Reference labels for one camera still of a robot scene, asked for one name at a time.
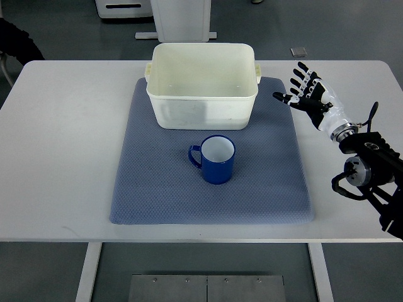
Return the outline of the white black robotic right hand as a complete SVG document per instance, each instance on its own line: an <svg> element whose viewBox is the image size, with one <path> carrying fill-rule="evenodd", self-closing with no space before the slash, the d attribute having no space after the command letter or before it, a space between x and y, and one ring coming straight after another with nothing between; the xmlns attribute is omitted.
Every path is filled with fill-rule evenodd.
<svg viewBox="0 0 403 302"><path fill-rule="evenodd" d="M312 124L330 135L338 127L350 122L344 106L330 85L317 73L299 62L293 70L290 94L274 92L273 97L289 107L304 111Z"/></svg>

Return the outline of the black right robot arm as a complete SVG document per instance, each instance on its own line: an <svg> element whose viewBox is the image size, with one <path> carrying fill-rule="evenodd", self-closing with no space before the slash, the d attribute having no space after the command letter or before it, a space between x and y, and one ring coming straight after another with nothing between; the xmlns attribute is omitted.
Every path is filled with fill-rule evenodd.
<svg viewBox="0 0 403 302"><path fill-rule="evenodd" d="M335 129L331 139L344 154L354 154L342 173L331 181L333 191L357 201L367 200L380 214L382 231L402 238L402 159L378 132L371 131L378 109L374 103L368 120Z"/></svg>

